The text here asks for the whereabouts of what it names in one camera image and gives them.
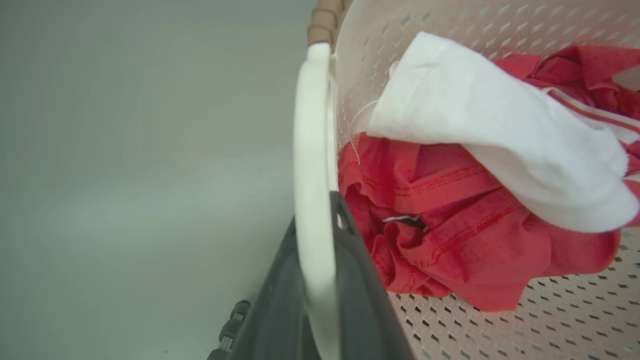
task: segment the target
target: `basket hole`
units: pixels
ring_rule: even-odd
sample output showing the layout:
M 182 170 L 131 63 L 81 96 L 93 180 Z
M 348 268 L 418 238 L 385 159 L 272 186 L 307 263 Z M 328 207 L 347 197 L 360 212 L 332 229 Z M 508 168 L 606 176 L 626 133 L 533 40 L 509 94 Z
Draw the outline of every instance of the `basket hole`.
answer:
M 404 17 L 404 19 L 402 19 L 402 21 L 400 22 L 400 26 L 402 26 L 402 28 L 406 28 L 407 25 L 409 25 L 409 22 L 411 21 L 411 16 L 410 14 L 406 14 L 406 17 Z

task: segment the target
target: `perforated basket wall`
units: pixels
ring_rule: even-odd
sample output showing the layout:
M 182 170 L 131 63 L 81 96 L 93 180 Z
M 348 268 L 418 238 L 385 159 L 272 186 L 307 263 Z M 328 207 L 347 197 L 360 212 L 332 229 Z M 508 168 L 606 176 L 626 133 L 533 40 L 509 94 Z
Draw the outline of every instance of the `perforated basket wall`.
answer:
M 489 59 L 571 44 L 640 48 L 640 0 L 354 0 L 336 46 L 339 149 L 420 31 Z M 482 313 L 455 295 L 390 298 L 418 360 L 640 359 L 640 229 L 626 229 L 622 244 L 602 274 L 531 281 L 514 312 Z

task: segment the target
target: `clothes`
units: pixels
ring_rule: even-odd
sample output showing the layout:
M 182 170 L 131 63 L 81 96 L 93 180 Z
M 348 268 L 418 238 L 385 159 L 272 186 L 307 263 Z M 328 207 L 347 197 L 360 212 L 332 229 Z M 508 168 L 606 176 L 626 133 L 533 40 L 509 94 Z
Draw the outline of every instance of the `clothes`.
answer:
M 558 88 L 590 107 L 640 120 L 640 93 L 611 79 L 640 65 L 640 49 L 571 46 L 540 60 L 540 55 L 514 54 L 494 62 L 538 88 Z
M 532 278 L 602 271 L 620 245 L 620 230 L 584 234 L 542 221 L 457 144 L 354 135 L 340 153 L 339 184 L 396 293 L 453 291 L 483 311 L 514 310 Z M 407 221 L 415 215 L 422 222 Z
M 403 55 L 367 134 L 460 143 L 527 209 L 564 229 L 610 231 L 638 214 L 611 129 L 432 34 L 419 33 Z

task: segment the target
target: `basket handle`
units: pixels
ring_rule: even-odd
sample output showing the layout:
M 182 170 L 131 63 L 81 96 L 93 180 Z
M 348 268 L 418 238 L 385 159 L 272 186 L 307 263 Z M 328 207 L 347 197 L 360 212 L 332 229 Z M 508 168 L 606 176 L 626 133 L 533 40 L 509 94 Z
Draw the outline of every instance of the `basket handle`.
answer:
M 353 0 L 318 0 L 307 29 L 307 45 L 327 42 L 335 50 L 338 32 Z

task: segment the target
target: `white laundry basket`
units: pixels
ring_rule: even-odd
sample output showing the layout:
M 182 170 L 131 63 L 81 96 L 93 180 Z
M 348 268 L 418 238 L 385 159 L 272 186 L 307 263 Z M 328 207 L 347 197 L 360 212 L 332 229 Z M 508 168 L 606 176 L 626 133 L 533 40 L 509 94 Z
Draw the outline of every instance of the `white laundry basket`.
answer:
M 389 67 L 420 31 L 489 59 L 547 56 L 572 44 L 640 48 L 640 0 L 320 0 L 296 94 L 294 191 L 308 308 L 325 359 L 338 346 L 328 197 L 337 190 L 336 154 L 362 130 Z M 420 360 L 640 359 L 639 276 L 640 231 L 625 229 L 607 271 L 535 279 L 513 312 L 483 313 L 455 295 L 390 299 Z

